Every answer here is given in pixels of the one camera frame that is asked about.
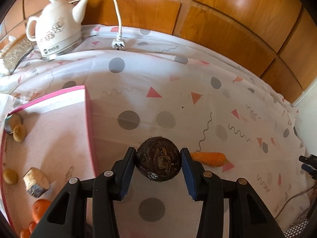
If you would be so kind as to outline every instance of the floral pattern on kettle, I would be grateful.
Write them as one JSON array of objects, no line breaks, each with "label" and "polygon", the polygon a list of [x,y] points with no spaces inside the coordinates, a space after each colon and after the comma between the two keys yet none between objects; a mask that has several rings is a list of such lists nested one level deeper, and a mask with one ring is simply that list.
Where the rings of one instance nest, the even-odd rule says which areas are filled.
[{"label": "floral pattern on kettle", "polygon": [[64,29],[64,17],[60,17],[56,23],[52,26],[51,30],[46,33],[45,37],[42,37],[39,41],[39,43],[42,43],[43,41],[49,41],[53,38],[55,38],[55,33],[62,32]]}]

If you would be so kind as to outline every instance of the kettle lid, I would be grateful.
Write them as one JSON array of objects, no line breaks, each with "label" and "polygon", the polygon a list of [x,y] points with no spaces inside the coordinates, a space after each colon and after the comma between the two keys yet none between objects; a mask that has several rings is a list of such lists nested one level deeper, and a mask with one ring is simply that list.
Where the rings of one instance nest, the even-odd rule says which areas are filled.
[{"label": "kettle lid", "polygon": [[49,11],[67,3],[66,0],[49,0],[49,1],[50,1],[50,3],[43,9],[42,13],[49,12]]}]

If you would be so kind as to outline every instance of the white power cord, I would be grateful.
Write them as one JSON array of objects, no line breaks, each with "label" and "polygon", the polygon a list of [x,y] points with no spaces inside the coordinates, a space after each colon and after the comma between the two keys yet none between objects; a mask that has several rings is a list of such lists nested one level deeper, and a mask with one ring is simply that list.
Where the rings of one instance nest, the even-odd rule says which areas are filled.
[{"label": "white power cord", "polygon": [[[80,1],[80,0],[70,1],[69,3],[74,3],[74,2],[78,2],[78,1]],[[120,16],[117,0],[113,0],[113,2],[115,4],[115,10],[116,10],[117,18],[118,18],[119,30],[117,33],[117,37],[112,41],[111,46],[114,49],[122,50],[125,46],[125,42],[122,39],[122,21],[121,21],[121,16]]]}]

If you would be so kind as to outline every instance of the kettle base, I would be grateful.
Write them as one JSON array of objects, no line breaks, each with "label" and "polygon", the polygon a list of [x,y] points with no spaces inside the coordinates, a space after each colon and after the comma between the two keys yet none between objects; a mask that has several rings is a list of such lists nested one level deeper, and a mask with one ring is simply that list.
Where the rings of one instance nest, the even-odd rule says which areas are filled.
[{"label": "kettle base", "polygon": [[69,53],[70,51],[72,51],[73,49],[75,49],[76,47],[78,47],[82,42],[82,37],[80,37],[77,41],[75,41],[73,44],[71,44],[69,47],[67,47],[66,49],[64,49],[63,51],[60,51],[58,53],[49,55],[49,56],[42,56],[42,60],[43,61],[51,61],[54,60],[56,57],[58,57],[59,55],[65,55],[67,53]]}]

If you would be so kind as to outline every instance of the wooden wall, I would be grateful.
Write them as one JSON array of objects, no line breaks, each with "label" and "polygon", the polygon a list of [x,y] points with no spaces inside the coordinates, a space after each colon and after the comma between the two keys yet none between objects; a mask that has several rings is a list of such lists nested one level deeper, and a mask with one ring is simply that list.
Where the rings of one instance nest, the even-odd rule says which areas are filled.
[{"label": "wooden wall", "polygon": [[[48,0],[17,0],[0,38]],[[299,0],[118,0],[124,26],[180,36],[236,61],[293,102],[317,76],[317,27]],[[89,0],[83,24],[117,25],[112,0]]]}]

